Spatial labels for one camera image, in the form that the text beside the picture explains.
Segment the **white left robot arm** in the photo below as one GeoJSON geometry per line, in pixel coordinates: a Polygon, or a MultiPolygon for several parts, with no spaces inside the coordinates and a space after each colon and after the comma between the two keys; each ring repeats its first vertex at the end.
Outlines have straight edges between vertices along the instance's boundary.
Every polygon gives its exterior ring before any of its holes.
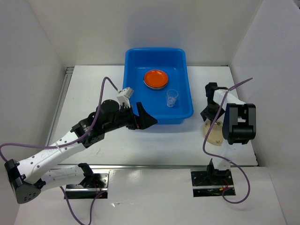
{"type": "Polygon", "coordinates": [[[17,203],[27,203],[41,192],[59,186],[79,184],[86,188],[96,184],[98,178],[87,163],[57,170],[54,167],[103,140],[110,131],[122,127],[144,130],[157,124],[158,121],[145,111],[142,103],[137,102],[136,106],[137,115],[131,107],[106,100],[96,112],[79,121],[47,149],[21,161],[7,161],[4,166],[17,203]]]}

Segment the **black round plate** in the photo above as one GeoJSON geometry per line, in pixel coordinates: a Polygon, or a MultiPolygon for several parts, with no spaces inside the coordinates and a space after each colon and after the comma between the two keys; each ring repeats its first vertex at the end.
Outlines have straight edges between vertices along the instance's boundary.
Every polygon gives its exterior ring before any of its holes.
{"type": "Polygon", "coordinates": [[[166,85],[161,86],[161,87],[152,87],[152,86],[148,86],[148,85],[147,85],[147,87],[150,88],[151,90],[161,90],[161,89],[165,88],[166,85]]]}

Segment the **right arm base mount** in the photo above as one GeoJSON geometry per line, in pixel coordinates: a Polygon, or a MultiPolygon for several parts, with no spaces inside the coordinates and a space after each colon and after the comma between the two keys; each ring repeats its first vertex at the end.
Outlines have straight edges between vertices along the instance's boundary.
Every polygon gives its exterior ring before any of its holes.
{"type": "Polygon", "coordinates": [[[193,197],[225,196],[236,195],[231,172],[221,171],[209,175],[207,171],[191,171],[193,197]]]}

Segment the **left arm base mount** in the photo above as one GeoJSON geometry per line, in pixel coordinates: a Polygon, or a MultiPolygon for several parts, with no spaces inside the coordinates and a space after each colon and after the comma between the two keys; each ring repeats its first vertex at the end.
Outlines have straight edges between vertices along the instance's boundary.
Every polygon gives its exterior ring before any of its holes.
{"type": "Polygon", "coordinates": [[[95,178],[86,187],[79,184],[69,184],[65,187],[68,199],[94,199],[98,194],[98,199],[108,198],[109,171],[94,170],[95,178]]]}

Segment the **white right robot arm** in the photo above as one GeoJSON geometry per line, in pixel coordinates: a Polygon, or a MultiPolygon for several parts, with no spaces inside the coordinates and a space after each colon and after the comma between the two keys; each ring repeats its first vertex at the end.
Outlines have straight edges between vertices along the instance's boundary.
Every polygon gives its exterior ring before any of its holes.
{"type": "Polygon", "coordinates": [[[200,113],[204,142],[220,147],[215,153],[204,153],[211,157],[207,165],[206,180],[217,184],[225,178],[244,148],[256,136],[256,106],[245,103],[231,94],[231,89],[210,82],[205,86],[207,106],[200,113]]]}

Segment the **clear plastic cup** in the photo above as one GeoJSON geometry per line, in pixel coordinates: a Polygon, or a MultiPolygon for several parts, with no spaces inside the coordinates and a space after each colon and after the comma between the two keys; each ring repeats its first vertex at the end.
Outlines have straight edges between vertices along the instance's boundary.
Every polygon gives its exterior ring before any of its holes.
{"type": "Polygon", "coordinates": [[[178,92],[177,90],[174,89],[170,89],[167,91],[167,95],[166,95],[166,105],[168,107],[174,107],[176,101],[177,101],[177,97],[178,97],[178,92]]]}

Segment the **orange round plate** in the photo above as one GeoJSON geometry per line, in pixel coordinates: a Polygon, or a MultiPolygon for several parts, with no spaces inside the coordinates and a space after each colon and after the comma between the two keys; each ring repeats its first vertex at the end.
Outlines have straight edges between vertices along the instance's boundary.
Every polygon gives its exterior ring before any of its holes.
{"type": "Polygon", "coordinates": [[[148,86],[161,87],[167,85],[168,75],[162,70],[153,69],[146,72],[143,81],[148,86]]]}

